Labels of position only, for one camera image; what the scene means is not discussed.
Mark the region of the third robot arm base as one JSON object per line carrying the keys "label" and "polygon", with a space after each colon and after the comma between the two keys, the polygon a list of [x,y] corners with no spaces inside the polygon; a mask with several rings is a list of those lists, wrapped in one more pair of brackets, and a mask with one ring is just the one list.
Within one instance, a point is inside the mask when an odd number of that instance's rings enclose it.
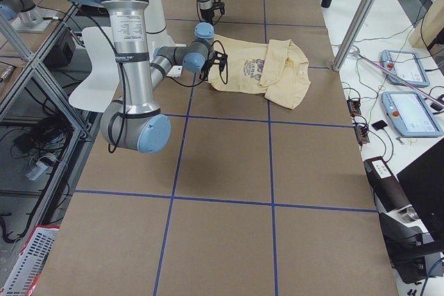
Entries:
{"label": "third robot arm base", "polygon": [[21,33],[43,33],[58,11],[38,7],[34,0],[1,0],[1,15]]}

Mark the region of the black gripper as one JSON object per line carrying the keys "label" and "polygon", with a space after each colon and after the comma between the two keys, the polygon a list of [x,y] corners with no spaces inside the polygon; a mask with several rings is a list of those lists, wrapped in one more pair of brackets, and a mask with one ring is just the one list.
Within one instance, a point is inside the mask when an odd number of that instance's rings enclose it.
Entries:
{"label": "black gripper", "polygon": [[210,73],[210,69],[217,65],[219,67],[219,71],[222,71],[222,53],[219,51],[212,51],[204,64],[204,69],[200,73],[201,80],[208,80],[208,76]]}
{"label": "black gripper", "polygon": [[200,11],[200,17],[203,21],[207,22],[207,23],[212,23],[214,16],[215,16],[215,9],[213,8],[208,8],[208,9],[199,9]]}

